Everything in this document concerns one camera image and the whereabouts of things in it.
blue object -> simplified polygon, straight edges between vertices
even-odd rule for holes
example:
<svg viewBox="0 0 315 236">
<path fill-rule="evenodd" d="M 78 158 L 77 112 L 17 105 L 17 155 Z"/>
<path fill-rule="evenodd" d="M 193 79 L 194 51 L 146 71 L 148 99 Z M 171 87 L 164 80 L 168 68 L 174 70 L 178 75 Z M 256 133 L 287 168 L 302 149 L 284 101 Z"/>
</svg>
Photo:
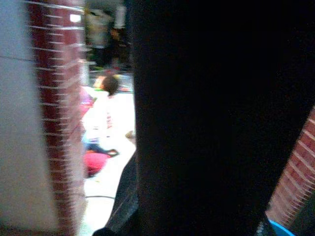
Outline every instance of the blue object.
<svg viewBox="0 0 315 236">
<path fill-rule="evenodd" d="M 287 230 L 285 227 L 278 224 L 277 222 L 272 220 L 269 220 L 269 222 L 271 223 L 271 226 L 277 236 L 295 236 L 293 233 L 291 233 L 289 230 Z"/>
</svg>

brick pillar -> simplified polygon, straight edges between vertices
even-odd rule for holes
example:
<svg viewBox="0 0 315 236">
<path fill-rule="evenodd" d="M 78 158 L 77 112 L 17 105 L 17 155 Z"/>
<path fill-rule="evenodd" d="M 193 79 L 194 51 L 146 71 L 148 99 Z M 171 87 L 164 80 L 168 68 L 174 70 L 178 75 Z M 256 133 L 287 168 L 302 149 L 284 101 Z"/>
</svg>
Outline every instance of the brick pillar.
<svg viewBox="0 0 315 236">
<path fill-rule="evenodd" d="M 75 235 L 85 209 L 83 147 L 80 126 L 82 0 L 25 1 L 33 38 L 44 135 L 60 232 Z"/>
<path fill-rule="evenodd" d="M 268 218 L 288 228 L 314 190 L 315 109 L 313 108 L 271 197 L 271 208 L 266 211 Z"/>
</svg>

